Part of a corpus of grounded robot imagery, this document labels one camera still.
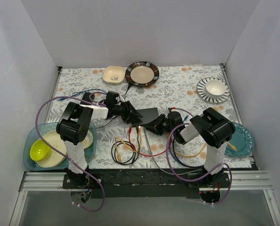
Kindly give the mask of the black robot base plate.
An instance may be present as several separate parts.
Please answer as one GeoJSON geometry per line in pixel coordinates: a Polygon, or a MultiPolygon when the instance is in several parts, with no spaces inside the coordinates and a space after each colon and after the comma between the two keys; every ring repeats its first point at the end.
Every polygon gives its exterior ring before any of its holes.
{"type": "Polygon", "coordinates": [[[107,198],[117,197],[186,197],[199,199],[200,188],[211,186],[190,184],[158,169],[91,169],[107,198]]]}

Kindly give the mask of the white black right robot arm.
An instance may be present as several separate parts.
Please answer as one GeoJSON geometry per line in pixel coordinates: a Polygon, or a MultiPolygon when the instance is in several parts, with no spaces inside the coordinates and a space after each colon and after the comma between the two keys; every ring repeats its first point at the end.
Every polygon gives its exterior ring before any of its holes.
{"type": "Polygon", "coordinates": [[[201,115],[190,118],[190,123],[183,123],[181,114],[171,110],[167,115],[160,115],[153,121],[144,125],[144,128],[154,133],[162,135],[169,133],[165,151],[167,163],[172,173],[180,180],[194,183],[203,182],[207,187],[215,186],[223,174],[224,154],[228,142],[235,133],[235,126],[226,117],[218,113],[213,108],[207,108],[201,115]],[[169,149],[172,141],[185,145],[196,137],[202,137],[207,144],[206,160],[202,166],[202,174],[198,178],[183,178],[172,168],[169,160],[169,149]]]}

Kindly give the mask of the dark grey network switch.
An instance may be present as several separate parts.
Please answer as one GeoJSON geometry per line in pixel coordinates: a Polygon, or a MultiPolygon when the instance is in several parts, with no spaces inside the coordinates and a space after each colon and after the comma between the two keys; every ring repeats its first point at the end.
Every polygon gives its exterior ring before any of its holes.
{"type": "Polygon", "coordinates": [[[142,118],[137,118],[137,120],[132,123],[132,126],[141,126],[148,124],[159,116],[158,109],[156,107],[138,109],[137,112],[139,112],[142,115],[142,118]]]}

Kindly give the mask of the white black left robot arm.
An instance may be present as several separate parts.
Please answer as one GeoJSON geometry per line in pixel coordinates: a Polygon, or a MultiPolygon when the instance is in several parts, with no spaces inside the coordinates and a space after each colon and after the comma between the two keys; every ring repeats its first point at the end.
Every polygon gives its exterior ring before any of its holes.
{"type": "Polygon", "coordinates": [[[104,120],[120,116],[124,122],[137,122],[143,116],[130,103],[119,100],[119,93],[109,91],[103,105],[98,103],[78,104],[69,102],[56,127],[56,132],[63,140],[69,167],[67,175],[78,188],[89,184],[89,176],[84,173],[88,168],[85,159],[83,141],[86,138],[91,120],[104,120]]]}

